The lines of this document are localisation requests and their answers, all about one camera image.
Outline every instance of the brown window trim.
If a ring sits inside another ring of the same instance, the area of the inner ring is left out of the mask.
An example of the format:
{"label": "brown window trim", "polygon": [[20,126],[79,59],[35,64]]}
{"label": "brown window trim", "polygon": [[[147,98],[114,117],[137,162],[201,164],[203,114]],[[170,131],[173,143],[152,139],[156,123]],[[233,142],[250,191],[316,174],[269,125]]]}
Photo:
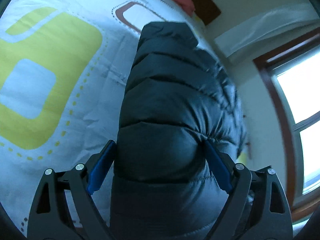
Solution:
{"label": "brown window trim", "polygon": [[291,127],[289,126],[284,106],[280,100],[275,86],[273,85],[273,82],[271,81],[271,75],[269,74],[268,70],[272,66],[285,63],[299,55],[302,55],[304,52],[318,45],[320,45],[320,27],[253,60],[271,96],[282,130],[282,139],[284,142],[284,151],[287,162],[287,178],[290,178],[287,179],[286,195],[291,207],[293,222],[298,221],[314,212],[320,205],[320,196],[315,196],[308,203],[300,206],[299,208],[293,207],[296,189],[296,170]]}

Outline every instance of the metal pin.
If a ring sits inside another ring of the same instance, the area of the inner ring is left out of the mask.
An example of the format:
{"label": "metal pin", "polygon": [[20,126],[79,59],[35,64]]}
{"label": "metal pin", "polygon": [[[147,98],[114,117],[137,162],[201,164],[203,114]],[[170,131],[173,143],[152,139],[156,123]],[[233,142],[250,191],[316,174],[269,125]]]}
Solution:
{"label": "metal pin", "polygon": [[44,172],[45,175],[50,175],[51,173],[52,173],[52,169],[47,169]]}
{"label": "metal pin", "polygon": [[84,168],[84,165],[82,164],[82,163],[80,163],[80,164],[78,164],[77,166],[76,166],[76,170],[77,171],[80,171],[80,170],[82,170]]}
{"label": "metal pin", "polygon": [[269,173],[270,175],[273,175],[273,174],[276,174],[276,171],[275,171],[274,169],[269,168],[269,169],[268,169],[268,173]]}
{"label": "metal pin", "polygon": [[244,170],[244,165],[242,163],[237,163],[236,169],[242,171],[242,170]]}

